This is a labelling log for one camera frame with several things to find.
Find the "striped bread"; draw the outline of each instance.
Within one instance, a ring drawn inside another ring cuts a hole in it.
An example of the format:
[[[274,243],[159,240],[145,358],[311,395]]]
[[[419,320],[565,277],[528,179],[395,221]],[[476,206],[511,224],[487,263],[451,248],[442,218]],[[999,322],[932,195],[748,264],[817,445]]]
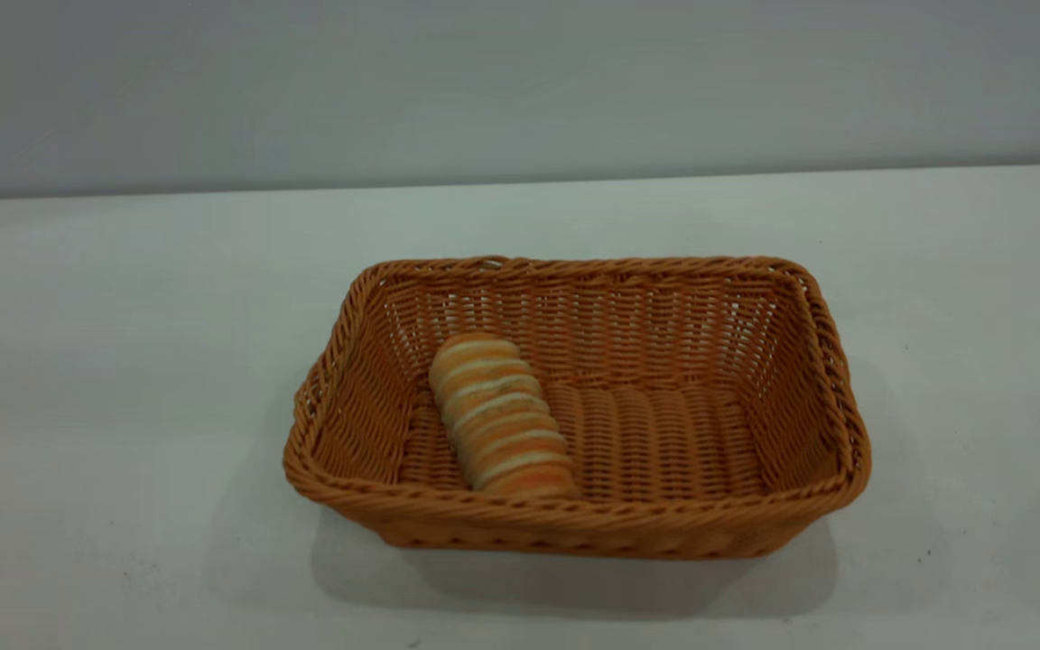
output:
[[[515,344],[482,332],[457,334],[437,352],[427,379],[471,489],[580,496],[565,437]]]

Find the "table surface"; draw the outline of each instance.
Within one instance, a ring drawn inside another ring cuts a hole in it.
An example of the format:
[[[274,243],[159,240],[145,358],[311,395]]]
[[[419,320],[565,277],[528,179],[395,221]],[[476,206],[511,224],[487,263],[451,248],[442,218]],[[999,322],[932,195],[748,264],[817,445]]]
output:
[[[772,255],[874,473],[755,561],[399,551],[291,396],[393,258]],[[0,202],[1,647],[1040,647],[1040,166]]]

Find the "wicker basket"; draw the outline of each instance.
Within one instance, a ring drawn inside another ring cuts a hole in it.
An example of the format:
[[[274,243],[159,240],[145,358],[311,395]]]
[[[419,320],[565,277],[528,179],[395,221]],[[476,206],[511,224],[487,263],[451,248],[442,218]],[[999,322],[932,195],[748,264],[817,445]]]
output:
[[[426,378],[473,330],[536,367],[581,501],[463,484]],[[284,468],[395,546],[762,555],[869,478],[849,384],[816,281],[781,259],[382,263],[297,391]]]

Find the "basket rim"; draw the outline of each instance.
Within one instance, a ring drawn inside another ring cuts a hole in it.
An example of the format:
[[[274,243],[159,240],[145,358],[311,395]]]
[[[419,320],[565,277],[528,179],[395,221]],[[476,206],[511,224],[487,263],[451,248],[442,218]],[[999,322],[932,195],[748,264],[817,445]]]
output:
[[[311,457],[312,433],[317,423],[301,420],[301,395],[313,375],[335,367],[335,373],[324,373],[329,386],[323,387],[320,401],[331,398],[339,385],[339,375],[349,365],[355,345],[350,333],[359,330],[367,305],[358,304],[356,295],[371,295],[375,284],[396,279],[426,277],[482,276],[492,272],[502,277],[578,277],[581,267],[598,276],[640,275],[645,277],[696,277],[709,272],[735,270],[760,272],[777,279],[791,277],[802,285],[798,291],[801,317],[816,330],[809,341],[813,375],[825,395],[825,417],[837,436],[838,460],[841,469],[814,484],[775,491],[764,495],[726,496],[716,499],[676,499],[659,502],[590,502],[561,499],[504,498],[475,493],[471,490],[441,490],[422,485],[384,484],[367,478],[334,476],[322,470]],[[859,416],[850,388],[850,369],[838,340],[837,328],[825,304],[816,280],[801,264],[776,257],[672,257],[622,258],[599,260],[532,260],[483,256],[434,260],[397,260],[368,267],[352,284],[346,293],[339,320],[332,332],[329,346],[318,363],[307,373],[297,391],[296,420],[284,447],[284,472],[301,494],[364,518],[427,518],[434,521],[499,523],[517,526],[554,526],[558,530],[632,530],[645,526],[677,530],[731,523],[734,527],[759,523],[788,521],[792,518],[816,518],[846,506],[869,480],[872,458],[869,439]]]

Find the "gray wall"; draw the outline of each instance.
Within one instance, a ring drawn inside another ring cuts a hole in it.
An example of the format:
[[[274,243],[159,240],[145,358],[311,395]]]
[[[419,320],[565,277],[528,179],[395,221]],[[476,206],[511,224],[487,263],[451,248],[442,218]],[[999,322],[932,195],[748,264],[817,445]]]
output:
[[[1006,161],[1036,0],[0,0],[0,194]]]

